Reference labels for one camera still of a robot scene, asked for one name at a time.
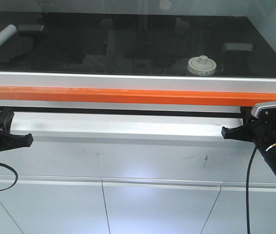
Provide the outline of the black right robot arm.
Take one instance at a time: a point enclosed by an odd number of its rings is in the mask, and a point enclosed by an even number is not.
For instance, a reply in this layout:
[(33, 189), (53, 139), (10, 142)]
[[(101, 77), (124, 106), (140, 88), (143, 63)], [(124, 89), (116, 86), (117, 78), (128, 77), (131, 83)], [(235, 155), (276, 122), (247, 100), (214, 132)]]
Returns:
[(253, 142), (276, 176), (276, 106), (241, 107), (243, 124), (235, 128), (222, 127), (224, 139)]

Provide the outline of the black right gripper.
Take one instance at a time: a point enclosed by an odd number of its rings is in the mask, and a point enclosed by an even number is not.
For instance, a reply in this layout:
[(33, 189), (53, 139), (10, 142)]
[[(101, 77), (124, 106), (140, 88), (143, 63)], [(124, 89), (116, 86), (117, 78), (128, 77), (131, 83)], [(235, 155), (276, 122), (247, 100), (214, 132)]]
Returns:
[(276, 147), (276, 117), (266, 119), (255, 118), (251, 114), (252, 107), (240, 107), (243, 123), (246, 126), (236, 128), (222, 127), (224, 139), (252, 142), (258, 146), (261, 153)]

